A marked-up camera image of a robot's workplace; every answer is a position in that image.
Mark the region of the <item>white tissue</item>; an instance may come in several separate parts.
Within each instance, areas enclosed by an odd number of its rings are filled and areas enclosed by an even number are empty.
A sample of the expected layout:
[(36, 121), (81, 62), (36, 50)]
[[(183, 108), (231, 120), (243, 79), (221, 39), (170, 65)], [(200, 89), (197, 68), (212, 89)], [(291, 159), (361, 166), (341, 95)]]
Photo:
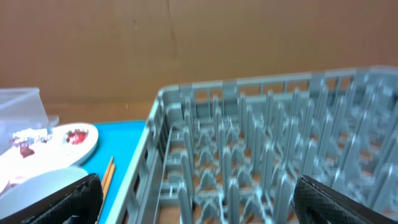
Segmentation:
[(22, 131), (11, 134), (11, 143), (13, 146), (23, 144), (34, 144), (36, 142), (47, 142), (51, 140), (53, 135), (52, 129), (24, 129)]

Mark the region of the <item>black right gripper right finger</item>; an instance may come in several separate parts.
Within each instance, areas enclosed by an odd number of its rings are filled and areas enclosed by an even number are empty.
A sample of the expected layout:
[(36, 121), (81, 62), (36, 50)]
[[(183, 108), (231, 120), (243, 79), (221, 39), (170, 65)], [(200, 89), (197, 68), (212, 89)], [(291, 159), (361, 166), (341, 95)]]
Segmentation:
[(397, 224), (307, 175), (297, 179), (292, 207), (300, 224)]

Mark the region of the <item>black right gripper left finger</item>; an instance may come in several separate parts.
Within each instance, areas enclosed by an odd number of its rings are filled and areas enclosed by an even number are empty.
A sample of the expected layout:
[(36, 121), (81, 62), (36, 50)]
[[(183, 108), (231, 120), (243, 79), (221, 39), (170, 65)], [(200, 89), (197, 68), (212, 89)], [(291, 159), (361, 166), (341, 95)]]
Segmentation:
[(100, 177), (97, 174), (88, 174), (38, 202), (1, 218), (1, 223), (94, 224), (98, 221), (102, 205), (103, 188)]

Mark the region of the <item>grey bowl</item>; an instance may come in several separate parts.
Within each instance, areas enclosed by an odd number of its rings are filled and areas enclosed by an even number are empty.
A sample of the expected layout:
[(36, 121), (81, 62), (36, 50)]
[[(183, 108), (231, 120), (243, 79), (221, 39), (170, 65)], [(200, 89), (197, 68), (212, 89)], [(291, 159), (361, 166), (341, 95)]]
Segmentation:
[(87, 175), (87, 171), (80, 167), (67, 167), (40, 174), (16, 185), (1, 196), (1, 219), (33, 205)]

